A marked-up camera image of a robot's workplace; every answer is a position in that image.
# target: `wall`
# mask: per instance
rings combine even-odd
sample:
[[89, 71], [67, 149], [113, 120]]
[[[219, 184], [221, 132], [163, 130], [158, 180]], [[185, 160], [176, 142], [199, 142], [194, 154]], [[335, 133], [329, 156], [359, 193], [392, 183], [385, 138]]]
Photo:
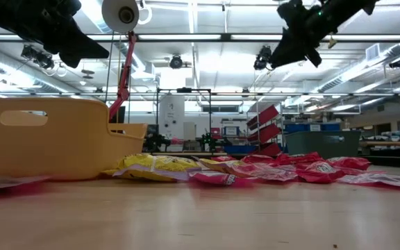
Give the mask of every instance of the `wall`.
[[372, 109], [362, 112], [362, 115], [356, 115], [349, 118], [350, 128], [391, 123], [392, 131], [398, 130], [400, 122], [400, 99], [394, 102], [384, 104], [385, 110], [378, 112], [376, 106]]
[[[212, 116], [212, 127], [213, 128], [222, 128], [222, 119], [223, 118], [233, 118], [233, 119], [246, 119], [246, 115], [213, 115]], [[128, 115], [125, 116], [125, 122], [128, 121]], [[209, 115], [201, 114], [201, 115], [185, 115], [185, 122], [195, 122], [197, 125], [197, 137], [203, 135], [206, 131], [209, 131]], [[131, 115], [131, 123], [146, 123], [146, 124], [155, 124], [156, 118], [154, 115]], [[233, 122], [232, 124], [226, 124], [223, 126], [239, 126], [240, 130], [247, 129], [246, 122]]]

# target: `yellow plastic bin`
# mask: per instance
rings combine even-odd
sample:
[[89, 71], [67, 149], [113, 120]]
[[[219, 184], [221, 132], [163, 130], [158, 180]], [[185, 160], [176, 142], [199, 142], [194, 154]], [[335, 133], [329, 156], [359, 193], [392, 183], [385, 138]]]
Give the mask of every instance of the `yellow plastic bin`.
[[98, 101], [0, 99], [0, 176], [94, 178], [123, 156], [141, 153], [146, 131], [147, 124], [108, 124], [108, 108]]

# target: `white spool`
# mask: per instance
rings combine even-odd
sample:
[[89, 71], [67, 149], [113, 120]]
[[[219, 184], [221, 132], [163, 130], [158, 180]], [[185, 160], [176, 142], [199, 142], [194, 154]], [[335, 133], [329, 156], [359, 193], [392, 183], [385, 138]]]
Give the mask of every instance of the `white spool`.
[[101, 12], [109, 28], [118, 33], [132, 31], [140, 18], [135, 0], [104, 0]]

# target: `gray trash bin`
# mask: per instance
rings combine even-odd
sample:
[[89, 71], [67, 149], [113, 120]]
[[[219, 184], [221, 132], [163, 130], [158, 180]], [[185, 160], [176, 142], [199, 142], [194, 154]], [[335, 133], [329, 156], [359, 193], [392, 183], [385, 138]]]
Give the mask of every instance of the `gray trash bin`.
[[360, 131], [306, 131], [286, 135], [291, 155], [317, 152], [325, 159], [357, 156]]

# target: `table surface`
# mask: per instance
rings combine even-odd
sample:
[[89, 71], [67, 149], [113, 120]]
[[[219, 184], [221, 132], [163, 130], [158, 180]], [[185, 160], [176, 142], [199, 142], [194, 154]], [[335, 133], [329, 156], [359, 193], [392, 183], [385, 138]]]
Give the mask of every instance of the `table surface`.
[[336, 247], [400, 249], [400, 190], [100, 180], [0, 196], [0, 250]]

